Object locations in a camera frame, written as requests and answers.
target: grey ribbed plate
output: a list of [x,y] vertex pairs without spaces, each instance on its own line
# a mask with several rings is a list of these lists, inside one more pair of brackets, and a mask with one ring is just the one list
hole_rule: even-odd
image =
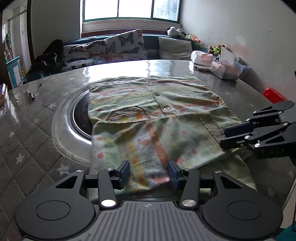
[[102,211],[88,230],[70,240],[229,241],[209,231],[196,212],[181,210],[173,202],[130,201]]

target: table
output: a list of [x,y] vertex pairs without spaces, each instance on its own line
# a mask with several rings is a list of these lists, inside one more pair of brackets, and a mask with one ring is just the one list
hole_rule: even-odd
[[[0,223],[3,224],[0,239],[5,234],[19,236],[13,221],[14,210],[25,197],[77,169],[88,171],[89,162],[72,161],[74,155],[57,151],[52,138],[52,120],[59,105],[102,78],[196,76],[242,121],[253,111],[270,105],[241,80],[221,80],[208,72],[193,71],[189,64],[181,60],[102,64],[47,76],[11,90],[7,112],[0,117]],[[36,96],[35,101],[29,99],[26,88]],[[296,176],[296,168],[289,158],[253,158],[246,164],[257,189],[285,206]]]

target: pen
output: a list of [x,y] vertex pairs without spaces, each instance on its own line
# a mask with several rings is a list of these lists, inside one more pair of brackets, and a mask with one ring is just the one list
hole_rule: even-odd
[[26,90],[27,94],[29,95],[31,100],[35,100],[35,95],[31,94],[29,89]]

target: window frame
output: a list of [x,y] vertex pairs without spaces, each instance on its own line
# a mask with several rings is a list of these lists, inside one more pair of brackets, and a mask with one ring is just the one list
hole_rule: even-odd
[[169,20],[169,19],[163,19],[163,18],[154,18],[153,17],[154,0],[152,0],[151,17],[150,18],[118,17],[119,1],[120,0],[118,0],[118,3],[117,3],[117,17],[112,17],[112,18],[95,18],[95,19],[85,20],[85,0],[83,0],[83,3],[82,3],[82,23],[89,23],[89,22],[93,22],[93,21],[110,20],[110,19],[144,19],[144,20],[163,21],[163,22],[169,22],[169,23],[178,23],[178,24],[180,23],[182,0],[180,0],[180,2],[179,2],[178,19],[177,19],[177,21],[173,21],[173,20]]

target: grey pillow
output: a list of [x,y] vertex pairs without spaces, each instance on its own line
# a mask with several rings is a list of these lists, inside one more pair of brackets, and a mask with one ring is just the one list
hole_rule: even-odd
[[190,41],[158,37],[161,59],[190,60],[192,46]]

